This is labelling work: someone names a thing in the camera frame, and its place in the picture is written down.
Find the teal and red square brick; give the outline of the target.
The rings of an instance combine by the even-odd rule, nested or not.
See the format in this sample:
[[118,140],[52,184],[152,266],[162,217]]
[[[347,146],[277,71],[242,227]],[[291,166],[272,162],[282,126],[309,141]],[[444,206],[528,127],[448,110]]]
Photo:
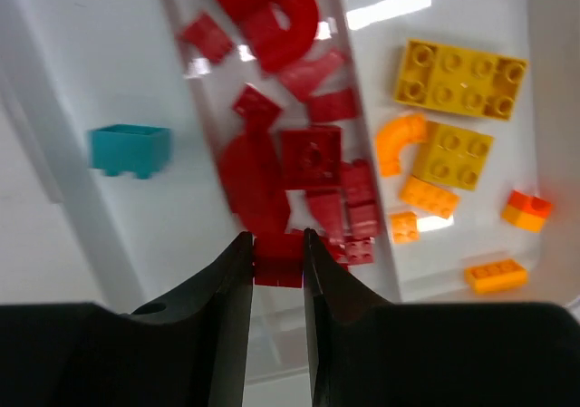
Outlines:
[[88,133],[90,165],[106,176],[132,173],[150,179],[171,161],[172,132],[168,128],[113,124]]

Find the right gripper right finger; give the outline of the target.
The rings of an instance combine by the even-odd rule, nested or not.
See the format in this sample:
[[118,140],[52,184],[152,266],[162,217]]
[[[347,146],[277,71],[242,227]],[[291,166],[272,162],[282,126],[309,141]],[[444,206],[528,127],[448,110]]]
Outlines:
[[576,406],[579,324],[549,303],[394,304],[304,232],[315,406]]

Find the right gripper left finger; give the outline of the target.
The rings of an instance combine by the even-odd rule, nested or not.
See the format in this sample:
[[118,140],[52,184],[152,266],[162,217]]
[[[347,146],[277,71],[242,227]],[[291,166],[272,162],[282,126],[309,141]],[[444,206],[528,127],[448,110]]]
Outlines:
[[239,406],[253,295],[251,234],[117,314],[94,303],[1,309],[4,406]]

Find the orange elbow brick in tray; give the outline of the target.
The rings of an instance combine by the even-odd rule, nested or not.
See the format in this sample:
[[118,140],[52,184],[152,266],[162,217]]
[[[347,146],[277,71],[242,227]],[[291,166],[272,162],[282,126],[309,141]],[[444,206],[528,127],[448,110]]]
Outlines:
[[401,173],[401,151],[410,144],[427,140],[427,120],[422,112],[404,114],[389,121],[375,136],[379,171],[382,177]]

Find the small red brick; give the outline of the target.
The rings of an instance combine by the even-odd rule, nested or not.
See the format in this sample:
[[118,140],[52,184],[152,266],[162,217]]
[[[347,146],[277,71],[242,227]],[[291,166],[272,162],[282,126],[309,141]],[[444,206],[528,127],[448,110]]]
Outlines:
[[257,235],[253,246],[254,281],[258,286],[301,288],[304,271],[304,235]]

